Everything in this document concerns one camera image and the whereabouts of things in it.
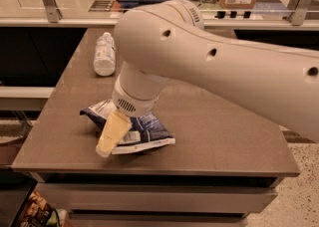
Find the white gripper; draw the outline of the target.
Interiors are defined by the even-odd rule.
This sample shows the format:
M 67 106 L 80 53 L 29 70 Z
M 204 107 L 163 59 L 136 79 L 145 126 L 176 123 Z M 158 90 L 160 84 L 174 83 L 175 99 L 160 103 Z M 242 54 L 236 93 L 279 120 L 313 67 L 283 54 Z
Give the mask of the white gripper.
M 103 128 L 96 153 L 108 157 L 121 139 L 132 127 L 129 116 L 137 117 L 147 114 L 159 98 L 160 88 L 153 84 L 139 84 L 141 80 L 130 82 L 119 75 L 112 93 L 112 100 L 119 111 L 110 113 Z

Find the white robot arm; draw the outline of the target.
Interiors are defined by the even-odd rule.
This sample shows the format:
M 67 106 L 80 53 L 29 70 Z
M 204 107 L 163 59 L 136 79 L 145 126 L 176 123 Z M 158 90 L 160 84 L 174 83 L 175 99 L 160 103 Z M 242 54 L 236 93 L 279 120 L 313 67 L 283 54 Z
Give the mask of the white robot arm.
M 151 110 L 169 79 L 184 81 L 319 141 L 317 52 L 209 34 L 198 8 L 171 0 L 127 11 L 114 39 L 123 60 L 96 152 L 107 157 Z

